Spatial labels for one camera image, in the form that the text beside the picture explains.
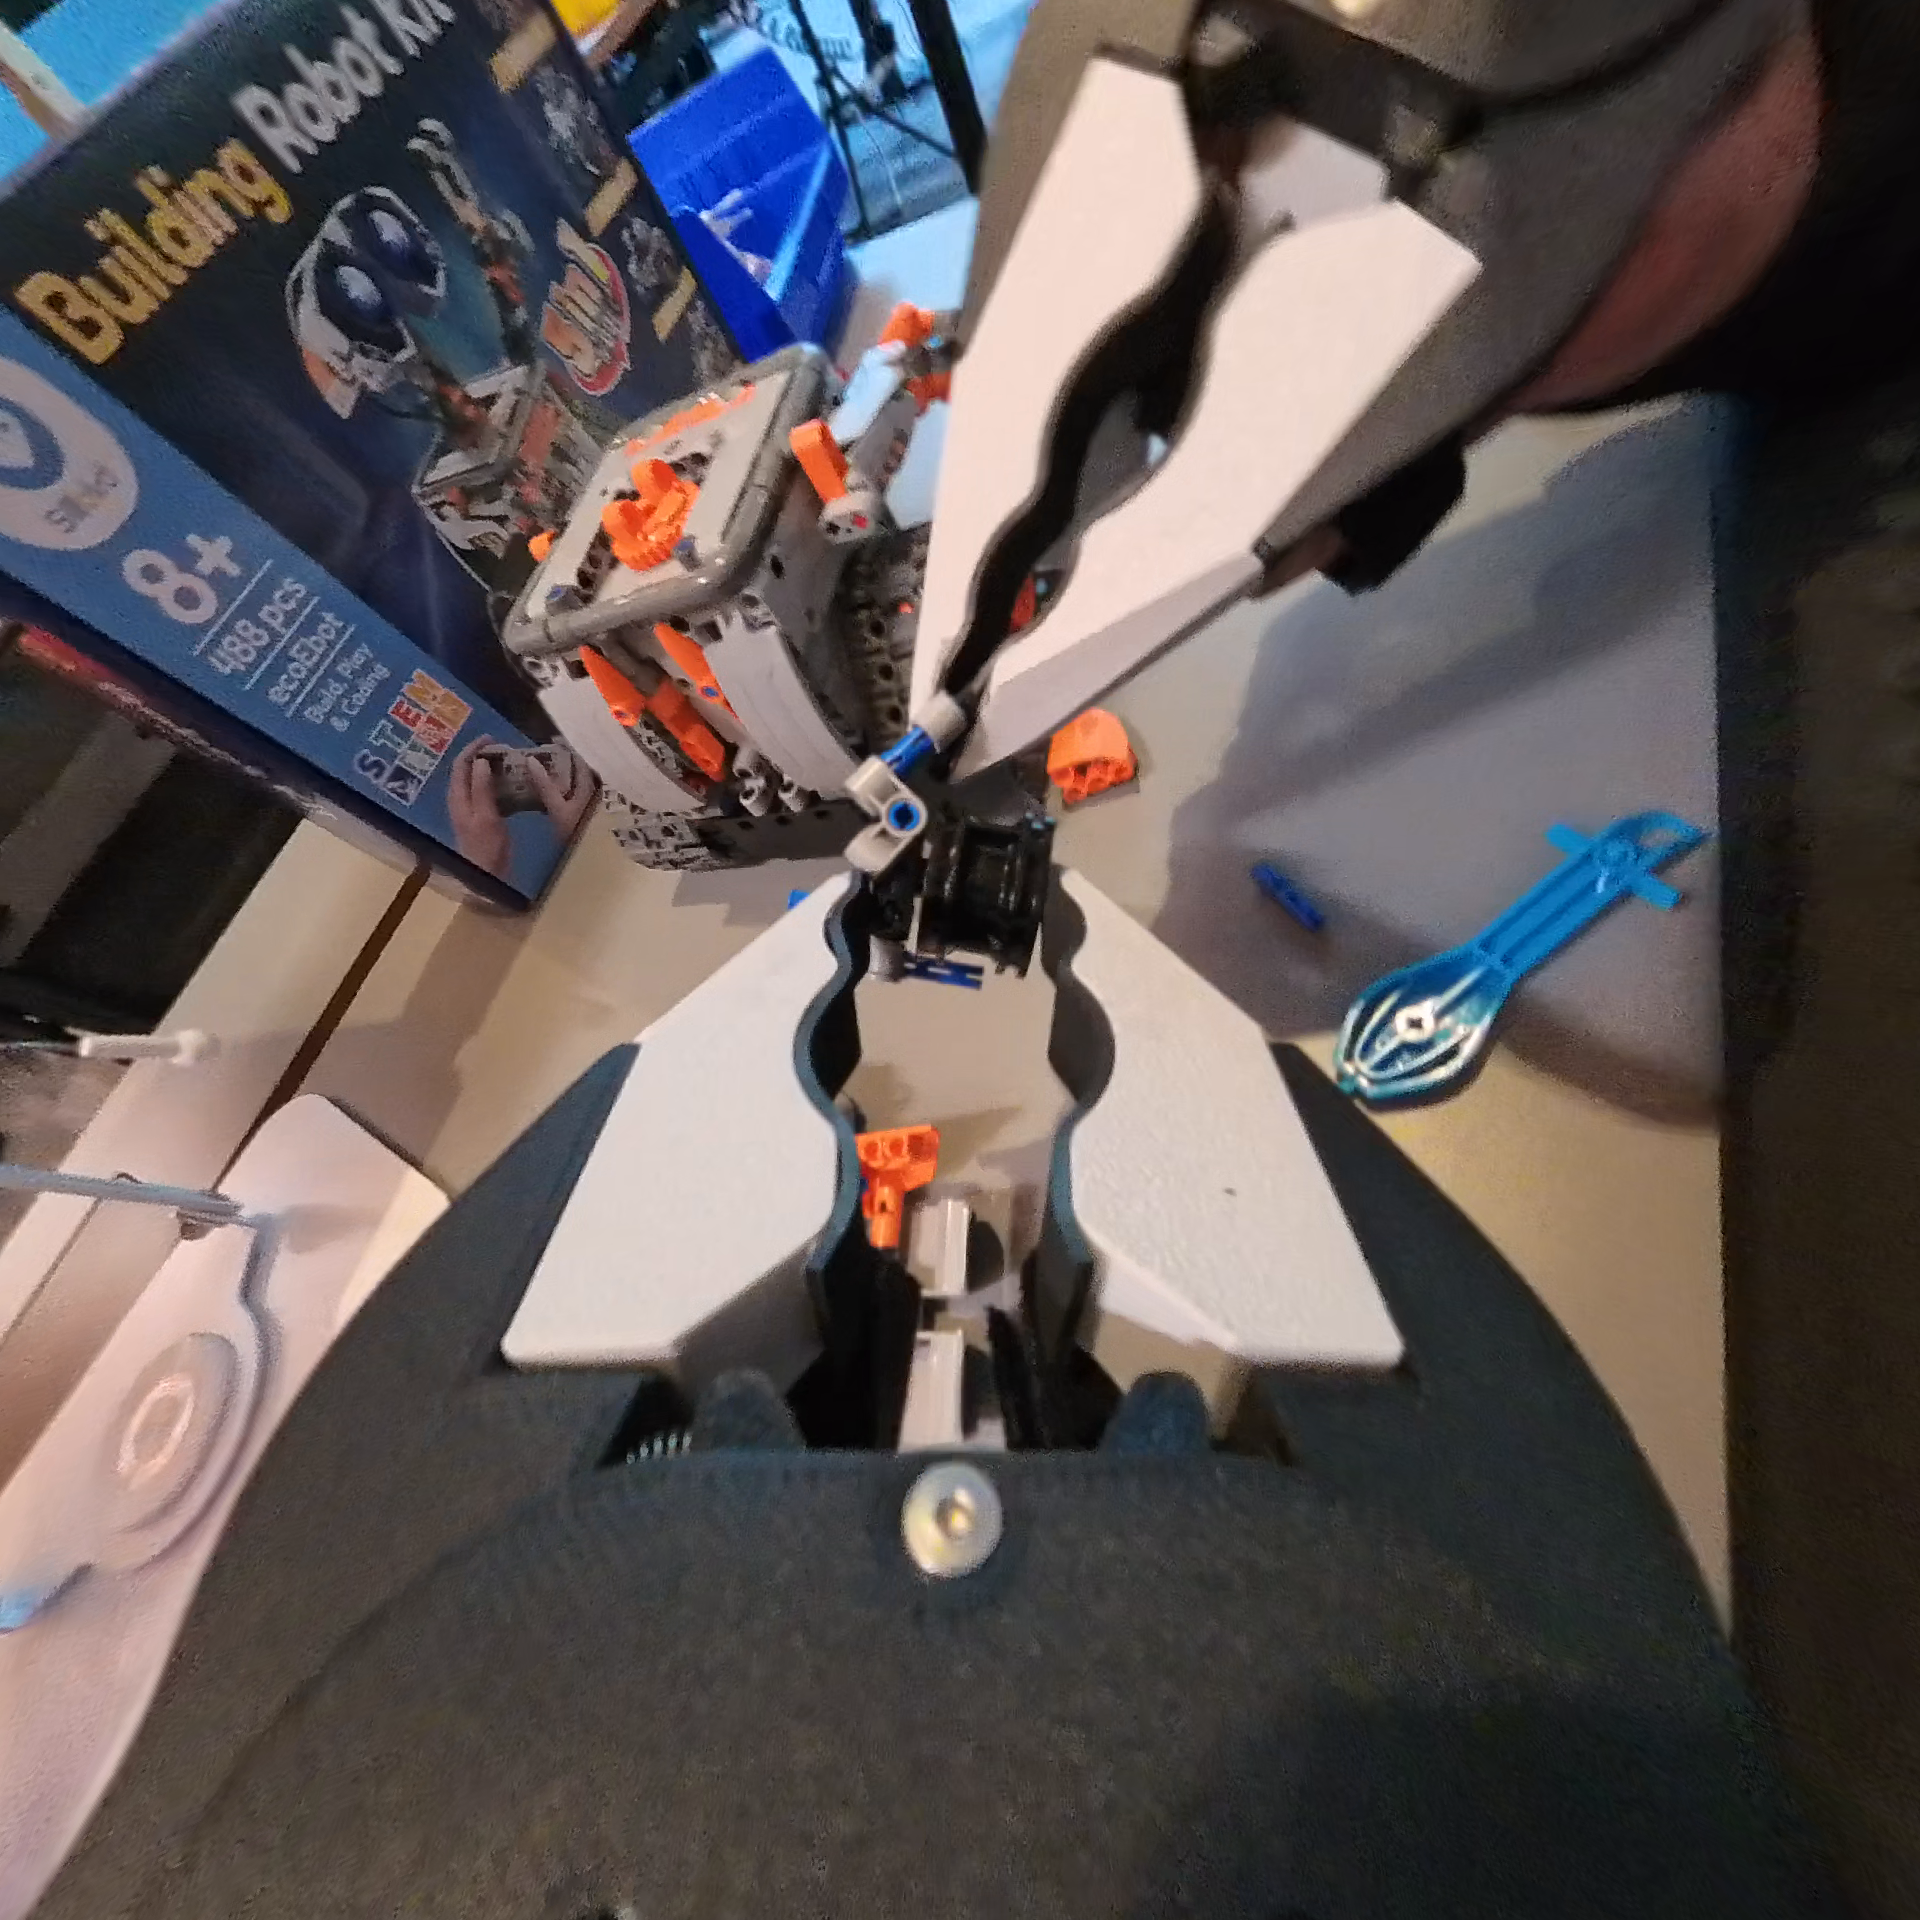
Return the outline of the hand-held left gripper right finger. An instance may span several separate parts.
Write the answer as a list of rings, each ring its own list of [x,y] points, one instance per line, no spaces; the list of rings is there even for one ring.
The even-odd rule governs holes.
[[[1045,1356],[1386,1376],[1404,1338],[1261,1026],[1085,876],[1045,916]]]

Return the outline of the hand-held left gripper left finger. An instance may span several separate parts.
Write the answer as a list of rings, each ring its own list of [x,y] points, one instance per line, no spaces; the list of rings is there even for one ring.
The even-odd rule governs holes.
[[[808,1266],[858,1227],[852,879],[827,879],[647,1025],[518,1308],[522,1371],[640,1368],[686,1391],[822,1349]]]

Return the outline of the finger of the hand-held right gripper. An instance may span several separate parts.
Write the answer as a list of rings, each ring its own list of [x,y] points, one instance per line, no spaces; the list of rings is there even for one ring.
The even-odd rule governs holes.
[[[1191,372],[1167,451],[1087,521],[1064,584],[989,661],[963,765],[1026,752],[1253,597],[1261,545],[1295,545],[1276,533],[1282,514],[1478,274],[1466,247],[1391,200],[1284,226],[1223,269],[1215,240],[1232,219],[1207,191],[1188,273],[1146,335],[1155,357],[1118,394],[1167,363]]]
[[[975,687],[1207,224],[1175,69],[1092,57],[950,371],[909,703],[931,747],[984,730]]]

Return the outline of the light grey block with pins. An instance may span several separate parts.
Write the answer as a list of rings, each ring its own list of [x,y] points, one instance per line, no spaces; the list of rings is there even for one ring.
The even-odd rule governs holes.
[[[927,1122],[858,1132],[854,1169],[876,1442],[899,1453],[1004,1447],[989,1220],[972,1192],[941,1181],[941,1136]]]

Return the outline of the black wheel hub assembly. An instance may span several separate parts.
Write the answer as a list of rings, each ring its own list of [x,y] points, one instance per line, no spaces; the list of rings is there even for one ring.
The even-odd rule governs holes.
[[[863,760],[846,785],[843,859],[876,976],[978,991],[989,971],[1030,964],[1056,823],[1028,760],[959,778],[955,747],[915,725]]]

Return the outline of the person's right hand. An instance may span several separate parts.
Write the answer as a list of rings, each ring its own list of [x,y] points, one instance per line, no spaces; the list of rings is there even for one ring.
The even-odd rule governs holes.
[[[1499,419],[1605,402],[1732,315],[1813,201],[1822,115],[1818,37],[1803,25],[1670,169],[1614,276]]]

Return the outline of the blue plastic separator tool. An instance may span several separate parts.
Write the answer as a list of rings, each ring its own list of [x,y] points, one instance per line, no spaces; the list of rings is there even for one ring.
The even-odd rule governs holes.
[[[1550,825],[1556,861],[1542,879],[1462,944],[1396,967],[1352,1000],[1332,1043],[1335,1090],[1367,1108],[1450,1097],[1482,1067],[1523,984],[1626,901],[1676,911],[1682,893],[1663,873],[1711,837],[1662,810],[1596,833]]]

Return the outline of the blue plastic storage bin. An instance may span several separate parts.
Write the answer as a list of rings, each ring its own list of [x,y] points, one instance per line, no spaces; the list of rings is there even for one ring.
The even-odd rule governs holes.
[[[736,349],[837,348],[854,292],[847,168],[780,50],[749,50],[630,135]]]

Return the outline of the small orange connector brick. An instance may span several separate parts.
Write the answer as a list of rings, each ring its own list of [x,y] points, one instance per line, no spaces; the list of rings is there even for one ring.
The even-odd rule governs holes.
[[[1134,741],[1110,711],[1085,708],[1046,743],[1046,779],[1067,807],[1094,800],[1136,776]]]

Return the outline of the grey orange tracked toy robot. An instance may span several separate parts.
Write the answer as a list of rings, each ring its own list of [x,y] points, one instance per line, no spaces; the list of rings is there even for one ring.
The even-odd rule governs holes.
[[[892,492],[955,315],[900,301],[850,372],[782,348],[632,420],[503,640],[651,871],[837,857],[846,781],[907,730],[927,528]]]

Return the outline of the white desk stand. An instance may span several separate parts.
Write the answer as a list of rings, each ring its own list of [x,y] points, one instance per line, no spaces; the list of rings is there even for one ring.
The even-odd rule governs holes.
[[[4,1875],[84,1823],[298,1392],[447,1207],[298,1095],[224,1176],[237,1219],[159,1264],[4,1485]]]

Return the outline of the black box with red stripe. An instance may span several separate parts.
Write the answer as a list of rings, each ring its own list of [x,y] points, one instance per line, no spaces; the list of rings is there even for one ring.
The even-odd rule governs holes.
[[[407,639],[293,568],[207,602],[130,652],[4,579],[4,1040],[158,1031],[298,825],[501,911],[558,867],[540,805],[451,817],[528,738]]]

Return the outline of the blue robot kit box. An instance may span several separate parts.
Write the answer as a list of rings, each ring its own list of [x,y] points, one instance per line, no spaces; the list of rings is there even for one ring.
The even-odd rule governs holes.
[[[596,779],[501,639],[736,339],[550,4],[71,4],[151,53],[4,179],[4,611],[510,911]]]

